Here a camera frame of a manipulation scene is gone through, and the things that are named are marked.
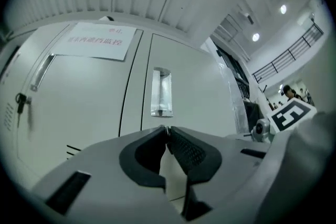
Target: ceiling light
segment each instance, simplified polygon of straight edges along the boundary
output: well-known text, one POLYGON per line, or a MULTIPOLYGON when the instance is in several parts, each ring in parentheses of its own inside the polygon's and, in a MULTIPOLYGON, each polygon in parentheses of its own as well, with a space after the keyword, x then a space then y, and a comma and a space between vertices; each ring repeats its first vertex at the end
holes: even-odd
POLYGON ((281 11, 282 14, 285 14, 286 11, 287 11, 287 7, 286 7, 286 5, 282 5, 282 6, 280 7, 280 11, 281 11))
POLYGON ((253 36, 252 36, 252 40, 253 41, 258 41, 259 39, 259 34, 258 33, 255 33, 253 36))

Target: metal railing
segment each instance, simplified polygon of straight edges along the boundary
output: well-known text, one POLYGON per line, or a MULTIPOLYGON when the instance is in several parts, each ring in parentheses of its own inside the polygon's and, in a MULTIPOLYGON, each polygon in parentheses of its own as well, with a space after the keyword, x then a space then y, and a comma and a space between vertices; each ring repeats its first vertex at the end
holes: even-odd
POLYGON ((256 81, 262 82, 279 73, 282 69, 288 67, 296 61, 323 35, 323 31, 317 24, 313 24, 302 37, 300 37, 292 46, 275 58, 272 62, 260 68, 253 73, 256 81))

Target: key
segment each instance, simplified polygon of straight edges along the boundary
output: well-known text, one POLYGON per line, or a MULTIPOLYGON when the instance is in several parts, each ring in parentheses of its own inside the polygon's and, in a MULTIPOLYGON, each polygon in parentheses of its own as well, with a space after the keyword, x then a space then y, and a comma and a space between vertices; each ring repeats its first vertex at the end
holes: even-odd
POLYGON ((18 116, 17 116, 17 127, 19 128, 20 116, 23 112, 23 108, 25 106, 25 103, 27 102, 27 97, 22 93, 18 93, 15 97, 15 101, 18 104, 18 107, 17 107, 17 114, 18 114, 18 116))

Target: black slot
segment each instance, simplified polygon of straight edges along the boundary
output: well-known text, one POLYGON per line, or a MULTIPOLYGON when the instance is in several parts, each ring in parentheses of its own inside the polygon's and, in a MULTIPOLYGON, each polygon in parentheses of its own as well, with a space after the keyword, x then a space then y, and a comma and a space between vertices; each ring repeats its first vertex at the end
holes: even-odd
POLYGON ((46 202, 47 206, 64 215, 91 175, 75 172, 46 202))
POLYGON ((78 148, 75 148, 75 147, 73 147, 73 146, 69 146, 69 145, 67 145, 67 147, 72 148, 73 150, 81 151, 81 150, 79 150, 78 148))
POLYGON ((266 152, 250 150, 249 148, 245 148, 245 149, 241 150, 240 152, 243 153, 243 154, 253 156, 253 157, 257 157, 257 158, 261 158, 261 159, 263 159, 266 155, 266 152))

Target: plastic wrap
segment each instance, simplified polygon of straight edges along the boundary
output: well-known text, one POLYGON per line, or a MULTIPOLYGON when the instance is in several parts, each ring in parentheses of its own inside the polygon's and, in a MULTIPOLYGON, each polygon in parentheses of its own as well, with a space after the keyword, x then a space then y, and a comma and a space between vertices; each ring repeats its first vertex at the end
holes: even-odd
POLYGON ((235 115, 237 134, 249 133, 244 102, 232 71, 222 63, 218 63, 220 74, 230 91, 230 107, 235 115))

